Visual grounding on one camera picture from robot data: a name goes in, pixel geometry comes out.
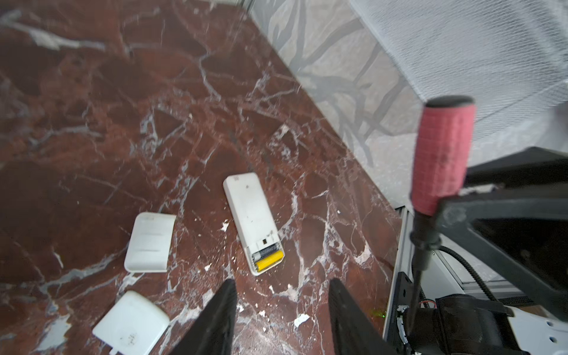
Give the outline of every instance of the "yellow battery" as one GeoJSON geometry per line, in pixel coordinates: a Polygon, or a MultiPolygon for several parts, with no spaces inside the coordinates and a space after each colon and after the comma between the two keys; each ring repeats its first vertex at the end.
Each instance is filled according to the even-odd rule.
{"type": "Polygon", "coordinates": [[[268,268],[270,265],[274,264],[277,261],[280,261],[284,257],[284,253],[281,250],[268,255],[264,259],[258,260],[256,263],[256,268],[258,271],[263,271],[264,269],[268,268]]]}

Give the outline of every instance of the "white net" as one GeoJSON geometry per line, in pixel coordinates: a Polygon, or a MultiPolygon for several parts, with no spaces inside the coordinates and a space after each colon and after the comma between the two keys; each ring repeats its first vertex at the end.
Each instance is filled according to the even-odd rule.
{"type": "Polygon", "coordinates": [[[475,98],[475,139],[568,100],[567,0],[351,4],[420,99],[475,98]]]}

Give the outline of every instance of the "black rubber cap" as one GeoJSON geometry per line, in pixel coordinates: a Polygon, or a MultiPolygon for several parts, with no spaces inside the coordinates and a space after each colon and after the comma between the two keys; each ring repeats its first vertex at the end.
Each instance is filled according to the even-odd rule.
{"type": "Polygon", "coordinates": [[[475,101],[470,96],[447,95],[440,96],[426,101],[426,107],[430,108],[455,108],[473,105],[475,101]]]}

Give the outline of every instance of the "cable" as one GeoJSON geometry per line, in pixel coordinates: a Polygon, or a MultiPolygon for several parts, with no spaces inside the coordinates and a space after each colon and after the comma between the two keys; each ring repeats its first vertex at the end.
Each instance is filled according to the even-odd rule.
{"type": "Polygon", "coordinates": [[[481,279],[481,277],[479,277],[478,273],[474,270],[474,268],[471,265],[469,265],[469,263],[461,255],[459,255],[455,251],[453,251],[450,248],[447,248],[443,245],[440,246],[440,250],[443,251],[444,253],[447,253],[447,254],[450,254],[451,256],[453,256],[454,259],[459,261],[460,264],[462,264],[465,267],[467,272],[471,275],[471,277],[473,277],[475,282],[477,282],[477,284],[479,285],[479,287],[481,288],[483,293],[485,293],[487,298],[489,298],[489,300],[494,301],[494,302],[498,302],[497,299],[495,298],[495,296],[493,295],[493,293],[489,290],[489,287],[487,287],[485,282],[481,279]]]}
{"type": "Polygon", "coordinates": [[[424,305],[424,308],[429,308],[429,307],[426,307],[426,305],[428,304],[428,302],[432,302],[432,303],[434,304],[434,308],[438,308],[438,305],[436,304],[436,301],[431,300],[431,299],[425,299],[424,301],[420,301],[420,302],[418,302],[418,305],[419,305],[419,307],[420,307],[420,305],[423,304],[423,305],[424,305]]]}
{"type": "MultiPolygon", "coordinates": [[[[421,301],[427,300],[426,295],[424,294],[424,291],[422,289],[420,289],[420,300],[421,301]]],[[[430,308],[430,305],[428,304],[428,302],[426,302],[424,304],[424,308],[430,308]]]]}

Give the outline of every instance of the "red handle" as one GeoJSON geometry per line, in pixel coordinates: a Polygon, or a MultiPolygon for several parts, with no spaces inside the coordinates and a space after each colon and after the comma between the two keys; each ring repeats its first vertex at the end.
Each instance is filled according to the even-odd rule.
{"type": "Polygon", "coordinates": [[[441,198],[456,195],[463,186],[475,109],[469,97],[426,103],[412,173],[411,200],[416,211],[432,216],[441,198]]]}

